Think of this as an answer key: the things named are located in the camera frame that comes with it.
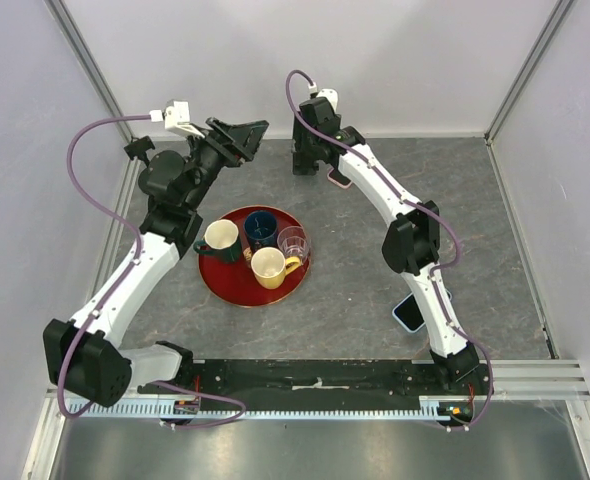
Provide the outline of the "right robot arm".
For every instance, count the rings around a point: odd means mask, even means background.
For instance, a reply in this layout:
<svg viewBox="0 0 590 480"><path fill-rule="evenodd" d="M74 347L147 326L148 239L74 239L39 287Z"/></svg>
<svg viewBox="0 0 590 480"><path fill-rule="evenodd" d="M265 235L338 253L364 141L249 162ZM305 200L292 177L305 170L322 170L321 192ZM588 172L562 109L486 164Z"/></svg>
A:
<svg viewBox="0 0 590 480"><path fill-rule="evenodd" d="M471 383L478 394L490 393L492 374L480 366L481 349L461 328L444 286L437 205L410 194L356 129L342 128L329 98L318 93L293 112L293 171L312 172L320 161L332 166L359 188L388 227L382 255L407 283L426 326L435 386L452 394Z"/></svg>

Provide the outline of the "red round tray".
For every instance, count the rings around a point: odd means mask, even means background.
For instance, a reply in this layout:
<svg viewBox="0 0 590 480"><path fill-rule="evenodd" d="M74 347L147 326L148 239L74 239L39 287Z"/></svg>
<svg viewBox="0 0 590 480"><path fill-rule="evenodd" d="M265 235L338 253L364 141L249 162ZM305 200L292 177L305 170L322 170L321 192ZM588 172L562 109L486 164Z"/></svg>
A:
<svg viewBox="0 0 590 480"><path fill-rule="evenodd" d="M253 205L233 210L220 219L234 222L240 233L242 256L233 264L224 264L212 256L198 255L198 267L206 286L219 298L242 307L257 307L276 303L292 293L308 272L311 260L289 274L276 290L263 288L255 279L251 269L252 252L244 233L243 224L249 214L265 210L272 213L278 223L278 235L288 226L302 226L291 214L269 206Z"/></svg>

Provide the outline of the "yellow mug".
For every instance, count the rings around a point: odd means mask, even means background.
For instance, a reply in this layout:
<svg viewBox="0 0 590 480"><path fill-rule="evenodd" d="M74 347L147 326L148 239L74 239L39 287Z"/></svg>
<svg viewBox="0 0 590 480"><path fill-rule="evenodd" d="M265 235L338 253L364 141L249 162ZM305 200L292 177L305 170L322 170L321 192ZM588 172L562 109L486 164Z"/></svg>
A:
<svg viewBox="0 0 590 480"><path fill-rule="evenodd" d="M286 257L281 250L274 247L261 248L251 258L255 279L268 290L279 288L285 278L301 265L298 256Z"/></svg>

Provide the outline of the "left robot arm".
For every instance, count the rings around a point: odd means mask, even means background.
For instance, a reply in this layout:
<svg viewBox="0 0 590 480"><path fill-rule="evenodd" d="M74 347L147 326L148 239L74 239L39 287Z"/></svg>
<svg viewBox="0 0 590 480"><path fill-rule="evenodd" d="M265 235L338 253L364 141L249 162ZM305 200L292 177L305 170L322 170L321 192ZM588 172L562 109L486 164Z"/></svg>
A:
<svg viewBox="0 0 590 480"><path fill-rule="evenodd" d="M148 211L138 227L117 219L134 235L129 253L84 307L44 329L48 374L60 404L70 392L89 405L111 407L127 390L156 381L173 393L191 388L191 351L165 341L131 350L121 343L144 301L192 247L202 224L197 209L221 170L252 161L268 127L266 120L227 124L211 117L185 132L187 155L158 152L149 137L126 146L128 157L144 164L138 187Z"/></svg>

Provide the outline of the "green mug cream inside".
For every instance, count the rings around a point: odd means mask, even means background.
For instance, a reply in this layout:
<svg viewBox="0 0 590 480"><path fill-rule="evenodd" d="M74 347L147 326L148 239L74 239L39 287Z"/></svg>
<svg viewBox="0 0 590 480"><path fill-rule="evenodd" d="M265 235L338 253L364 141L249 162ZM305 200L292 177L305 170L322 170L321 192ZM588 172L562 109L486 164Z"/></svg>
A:
<svg viewBox="0 0 590 480"><path fill-rule="evenodd" d="M198 255L212 256L224 264L233 264L242 256L242 245L237 225L219 219L208 225L203 238L193 244Z"/></svg>

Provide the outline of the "phone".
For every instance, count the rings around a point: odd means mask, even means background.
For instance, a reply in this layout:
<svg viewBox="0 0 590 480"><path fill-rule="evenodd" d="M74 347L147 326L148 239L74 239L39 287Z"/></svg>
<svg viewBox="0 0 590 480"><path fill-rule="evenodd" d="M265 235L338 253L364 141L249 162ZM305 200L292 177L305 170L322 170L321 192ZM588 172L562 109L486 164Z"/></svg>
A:
<svg viewBox="0 0 590 480"><path fill-rule="evenodd" d="M328 170L327 179L332 184L342 189L348 189L352 185L352 181L349 178L345 177L338 170L333 168Z"/></svg>
<svg viewBox="0 0 590 480"><path fill-rule="evenodd" d="M412 293L393 308L392 316L410 334L415 334L426 326L419 305Z"/></svg>

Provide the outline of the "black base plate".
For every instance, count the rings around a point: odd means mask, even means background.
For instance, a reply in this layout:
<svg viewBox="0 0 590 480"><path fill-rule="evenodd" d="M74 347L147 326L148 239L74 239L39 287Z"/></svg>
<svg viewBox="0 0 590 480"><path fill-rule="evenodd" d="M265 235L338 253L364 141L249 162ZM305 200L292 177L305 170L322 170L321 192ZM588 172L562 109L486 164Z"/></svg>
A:
<svg viewBox="0 0 590 480"><path fill-rule="evenodd" d="M410 360L207 359L184 362L171 383L253 406L411 406L422 396L481 397L486 365L447 381L431 362Z"/></svg>

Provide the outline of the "dark blue mug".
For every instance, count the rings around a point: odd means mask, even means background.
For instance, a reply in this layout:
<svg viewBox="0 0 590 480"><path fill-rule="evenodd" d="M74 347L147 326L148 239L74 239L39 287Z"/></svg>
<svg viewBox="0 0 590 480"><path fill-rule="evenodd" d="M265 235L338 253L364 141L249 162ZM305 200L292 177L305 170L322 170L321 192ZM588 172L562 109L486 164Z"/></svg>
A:
<svg viewBox="0 0 590 480"><path fill-rule="evenodd" d="M272 213L265 210L252 212L245 219L243 229L252 252L277 247L278 223Z"/></svg>

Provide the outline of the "clear plastic cup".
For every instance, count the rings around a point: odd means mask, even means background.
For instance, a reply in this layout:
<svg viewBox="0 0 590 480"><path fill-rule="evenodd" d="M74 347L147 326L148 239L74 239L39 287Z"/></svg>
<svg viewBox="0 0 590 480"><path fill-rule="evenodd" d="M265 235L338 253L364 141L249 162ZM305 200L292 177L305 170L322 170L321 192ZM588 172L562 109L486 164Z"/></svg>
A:
<svg viewBox="0 0 590 480"><path fill-rule="evenodd" d="M287 261L297 257L304 265L309 258L311 243L301 226L283 228L277 237L277 244Z"/></svg>

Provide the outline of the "black round-base phone holder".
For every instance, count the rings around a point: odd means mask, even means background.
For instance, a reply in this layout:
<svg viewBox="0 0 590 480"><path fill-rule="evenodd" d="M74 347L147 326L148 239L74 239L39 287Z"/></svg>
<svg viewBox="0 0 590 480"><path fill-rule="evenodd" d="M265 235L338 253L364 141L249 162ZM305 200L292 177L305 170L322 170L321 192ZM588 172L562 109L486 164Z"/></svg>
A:
<svg viewBox="0 0 590 480"><path fill-rule="evenodd" d="M149 136L140 138L132 137L130 142L123 148L131 161L139 160L143 162L146 167L150 164L148 152L154 149L155 145Z"/></svg>

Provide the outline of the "phone in blue case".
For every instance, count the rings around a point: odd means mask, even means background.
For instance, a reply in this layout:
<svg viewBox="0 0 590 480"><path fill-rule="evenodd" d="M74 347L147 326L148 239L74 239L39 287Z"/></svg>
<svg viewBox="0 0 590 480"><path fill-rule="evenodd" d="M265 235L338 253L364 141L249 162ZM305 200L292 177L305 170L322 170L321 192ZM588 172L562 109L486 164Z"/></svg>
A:
<svg viewBox="0 0 590 480"><path fill-rule="evenodd" d="M410 334L415 334L426 326L419 305L412 293L393 308L392 316Z"/></svg>

